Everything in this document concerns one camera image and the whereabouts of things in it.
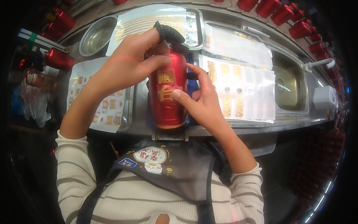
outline forearm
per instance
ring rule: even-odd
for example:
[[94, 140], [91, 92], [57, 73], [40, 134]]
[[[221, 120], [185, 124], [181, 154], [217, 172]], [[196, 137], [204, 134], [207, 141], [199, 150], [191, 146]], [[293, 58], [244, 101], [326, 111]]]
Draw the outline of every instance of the forearm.
[[244, 173], [255, 168], [256, 160], [252, 153], [225, 120], [217, 124], [216, 130], [212, 132], [220, 143], [234, 173]]
[[96, 87], [93, 76], [66, 112], [60, 127], [60, 133], [68, 139], [83, 138], [91, 125], [98, 105], [105, 96]]

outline white faucet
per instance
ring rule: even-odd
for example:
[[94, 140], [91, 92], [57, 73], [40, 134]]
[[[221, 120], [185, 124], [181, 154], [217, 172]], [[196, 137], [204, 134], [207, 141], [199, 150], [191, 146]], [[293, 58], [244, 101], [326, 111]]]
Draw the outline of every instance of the white faucet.
[[323, 59], [317, 62], [308, 62], [306, 64], [301, 64], [301, 68], [305, 71], [305, 72], [312, 72], [312, 67], [313, 66], [317, 66], [317, 65], [324, 65], [326, 64], [327, 69], [332, 68], [335, 65], [335, 60], [333, 58], [327, 58], [327, 59]]

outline black finger cover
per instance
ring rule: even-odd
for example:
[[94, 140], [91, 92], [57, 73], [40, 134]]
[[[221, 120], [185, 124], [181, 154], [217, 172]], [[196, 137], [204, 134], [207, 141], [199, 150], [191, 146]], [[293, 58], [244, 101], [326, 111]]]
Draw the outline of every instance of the black finger cover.
[[159, 24], [159, 21], [156, 21], [153, 27], [157, 28], [161, 36], [160, 43], [163, 42], [163, 40], [171, 40], [177, 43], [185, 42], [184, 37], [173, 27], [167, 25], [161, 25]]

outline gray apron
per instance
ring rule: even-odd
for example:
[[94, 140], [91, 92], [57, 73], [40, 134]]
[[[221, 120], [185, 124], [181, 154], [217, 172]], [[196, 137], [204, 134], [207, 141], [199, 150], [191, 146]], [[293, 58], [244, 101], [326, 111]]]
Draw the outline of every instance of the gray apron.
[[113, 163], [105, 180], [84, 201], [77, 224], [91, 222], [104, 185], [113, 181], [122, 170], [134, 173], [148, 183], [196, 205], [199, 224], [213, 224], [211, 175], [214, 161], [211, 152], [197, 142], [142, 140]]

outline metal bowl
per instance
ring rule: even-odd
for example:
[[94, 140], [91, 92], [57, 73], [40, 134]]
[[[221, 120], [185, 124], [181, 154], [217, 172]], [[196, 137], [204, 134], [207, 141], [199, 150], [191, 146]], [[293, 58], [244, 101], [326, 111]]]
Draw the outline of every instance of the metal bowl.
[[117, 25], [116, 16], [106, 16], [93, 23], [84, 33], [79, 43], [79, 53], [91, 56], [108, 44]]

